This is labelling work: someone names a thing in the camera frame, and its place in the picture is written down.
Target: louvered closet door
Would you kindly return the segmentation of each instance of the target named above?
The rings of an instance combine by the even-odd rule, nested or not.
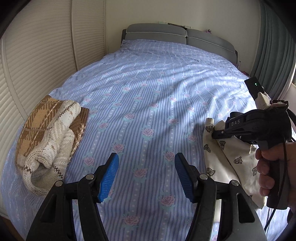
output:
[[[28,115],[75,73],[70,4],[70,0],[32,0],[4,34],[10,77]]]
[[[24,122],[8,89],[0,58],[0,180],[7,153],[15,139],[18,127]],[[7,215],[0,192],[0,213]]]
[[[103,58],[104,0],[73,0],[72,29],[78,70]]]

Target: curtain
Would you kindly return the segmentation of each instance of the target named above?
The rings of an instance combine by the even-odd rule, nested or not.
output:
[[[260,8],[259,45],[251,76],[256,76],[266,93],[277,99],[292,81],[295,43],[277,14],[263,1]]]

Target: metal screw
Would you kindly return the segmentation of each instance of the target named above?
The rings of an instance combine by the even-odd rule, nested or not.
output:
[[[57,187],[60,187],[61,185],[63,185],[63,181],[59,180],[59,181],[56,181],[55,185]]]
[[[207,180],[207,175],[206,174],[200,174],[200,179]]]
[[[92,180],[92,179],[94,179],[94,174],[87,174],[85,178],[87,180]]]
[[[238,186],[239,185],[239,182],[237,180],[231,180],[231,184],[233,186]]]

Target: bed sheet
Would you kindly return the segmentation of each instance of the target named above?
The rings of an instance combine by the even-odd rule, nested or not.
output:
[[[244,80],[229,61],[169,42],[124,41],[122,48],[72,75],[50,95],[90,109],[83,139],[65,181],[80,180],[112,152],[120,165],[109,196],[98,205],[110,241],[185,240],[195,206],[186,199],[174,155],[205,172],[204,122],[255,108]],[[43,198],[31,194],[14,165],[16,141],[3,169],[1,190],[8,215],[25,238]],[[274,240],[286,226],[277,211],[268,230]],[[83,240],[73,201],[77,240]],[[270,210],[258,214],[265,224]],[[213,227],[216,239],[218,223]]]

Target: gray upholstered headboard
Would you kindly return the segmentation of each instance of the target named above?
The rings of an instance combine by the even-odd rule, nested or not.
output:
[[[237,64],[237,51],[225,39],[196,30],[159,23],[136,23],[122,32],[122,39],[151,39],[165,42],[187,44],[218,54],[233,64]]]

